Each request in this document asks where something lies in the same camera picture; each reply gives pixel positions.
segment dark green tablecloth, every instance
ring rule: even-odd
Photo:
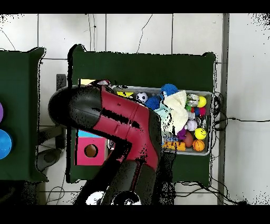
[[[72,75],[74,85],[78,84],[78,79],[109,79],[114,85],[160,88],[172,83],[178,89],[213,92],[214,62],[213,53],[200,56],[85,52],[82,45],[78,45],[69,54],[69,78]],[[71,182],[92,179],[99,167],[74,165],[75,131],[71,145]],[[209,158],[210,155],[177,155],[172,180],[199,181],[207,186]]]
[[[11,152],[0,160],[0,180],[47,181],[35,166],[37,76],[43,54],[43,48],[29,52],[0,51],[0,102],[4,108],[0,129],[13,139]]]

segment pink box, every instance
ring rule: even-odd
[[[98,148],[96,157],[87,157],[84,153],[85,147],[91,144]],[[78,147],[75,152],[77,153],[77,165],[101,166],[107,158],[107,153],[105,151],[107,149],[106,144],[107,139],[103,137],[78,137]]]

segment blue fuzzy ball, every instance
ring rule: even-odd
[[[199,110],[198,107],[195,107],[195,108],[194,108],[194,113],[195,113],[195,116],[199,116],[200,110]]]
[[[161,91],[161,94],[159,96],[161,97],[161,99],[163,99],[163,95],[162,95],[163,91],[166,92],[167,96],[170,96],[172,94],[177,93],[178,89],[173,84],[165,84],[164,86],[161,87],[160,91]]]
[[[156,110],[159,108],[160,98],[157,96],[149,97],[145,102],[145,106],[151,108],[152,110]]]

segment white cloth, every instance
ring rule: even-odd
[[[175,134],[181,131],[188,121],[188,113],[185,109],[187,101],[186,91],[180,91],[170,96],[167,96],[163,103],[171,108],[171,112],[166,118],[163,125],[164,132],[171,132],[173,130],[173,126],[175,127]]]

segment plastic tray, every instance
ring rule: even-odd
[[[116,93],[117,91],[123,92],[133,92],[132,96],[135,98],[139,92],[145,92],[148,97],[160,94],[160,88],[148,88],[148,87],[134,87],[134,86],[125,86],[124,88],[120,88],[118,86],[112,86],[113,91]],[[205,156],[210,153],[211,149],[211,133],[212,131],[212,121],[213,121],[213,110],[214,107],[213,103],[213,94],[211,92],[204,92],[204,91],[192,91],[186,90],[187,94],[196,94],[199,96],[204,96],[206,98],[206,132],[207,136],[204,139],[205,148],[201,152],[195,151],[192,147],[186,147],[185,151],[176,151],[177,154],[182,155],[197,155],[197,156]],[[175,153],[175,150],[169,150],[163,148],[162,151],[164,152],[171,152]]]

